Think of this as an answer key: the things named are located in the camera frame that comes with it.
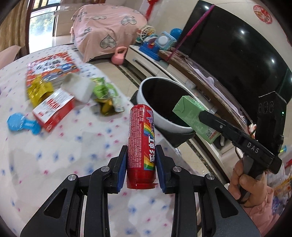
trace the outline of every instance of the bed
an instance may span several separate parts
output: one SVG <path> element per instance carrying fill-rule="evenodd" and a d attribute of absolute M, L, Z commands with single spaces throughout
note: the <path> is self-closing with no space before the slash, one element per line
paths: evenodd
<path fill-rule="evenodd" d="M 119 46 L 129 47 L 137 38 L 137 30 L 147 24 L 139 11 L 106 4 L 85 5 L 72 20 L 74 44 L 84 62 L 114 53 Z"/>

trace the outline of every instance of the screw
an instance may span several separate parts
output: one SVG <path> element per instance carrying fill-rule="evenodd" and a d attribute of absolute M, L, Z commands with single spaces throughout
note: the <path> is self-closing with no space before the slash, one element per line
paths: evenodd
<path fill-rule="evenodd" d="M 100 169 L 102 172 L 108 172 L 110 170 L 110 168 L 108 166 L 103 166 Z"/>
<path fill-rule="evenodd" d="M 215 176 L 213 174 L 206 174 L 207 179 L 213 180 Z"/>
<path fill-rule="evenodd" d="M 68 180 L 73 181 L 76 179 L 76 175 L 69 175 Z"/>
<path fill-rule="evenodd" d="M 174 172 L 181 172 L 182 169 L 181 169 L 181 167 L 179 167 L 179 166 L 175 166 L 175 167 L 173 167 L 173 171 L 174 171 Z"/>

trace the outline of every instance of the red box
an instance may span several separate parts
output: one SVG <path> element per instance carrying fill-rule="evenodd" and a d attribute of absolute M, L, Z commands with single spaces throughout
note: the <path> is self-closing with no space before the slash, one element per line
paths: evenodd
<path fill-rule="evenodd" d="M 73 108 L 74 96 L 59 89 L 39 104 L 32 113 L 38 123 L 47 132 L 51 132 Z"/>

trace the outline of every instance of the green juice box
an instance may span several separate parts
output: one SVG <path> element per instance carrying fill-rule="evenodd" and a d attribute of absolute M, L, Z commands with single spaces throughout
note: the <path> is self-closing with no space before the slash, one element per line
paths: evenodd
<path fill-rule="evenodd" d="M 208 111 L 208 109 L 199 100 L 196 100 L 191 96 L 184 95 L 172 111 L 209 144 L 212 144 L 220 133 L 200 122 L 199 113 L 203 110 Z"/>

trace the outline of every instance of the blue toy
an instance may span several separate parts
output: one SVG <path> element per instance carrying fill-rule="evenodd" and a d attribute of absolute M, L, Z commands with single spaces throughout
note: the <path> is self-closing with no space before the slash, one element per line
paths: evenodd
<path fill-rule="evenodd" d="M 139 51 L 143 52 L 144 54 L 148 55 L 149 57 L 153 58 L 156 61 L 160 61 L 161 58 L 158 56 L 159 47 L 154 45 L 150 42 L 144 42 L 141 47 L 139 48 Z"/>
<path fill-rule="evenodd" d="M 174 28 L 170 31 L 170 35 L 174 37 L 176 40 L 180 38 L 181 34 L 182 34 L 182 30 L 180 28 Z"/>
<path fill-rule="evenodd" d="M 31 121 L 21 113 L 15 113 L 9 116 L 7 120 L 8 128 L 11 131 L 20 131 L 22 129 L 31 130 L 34 135 L 38 135 L 41 132 L 41 126 L 37 121 Z"/>
<path fill-rule="evenodd" d="M 162 50 L 168 50 L 176 43 L 176 39 L 167 32 L 162 32 L 161 35 L 155 40 L 155 45 L 160 47 Z"/>

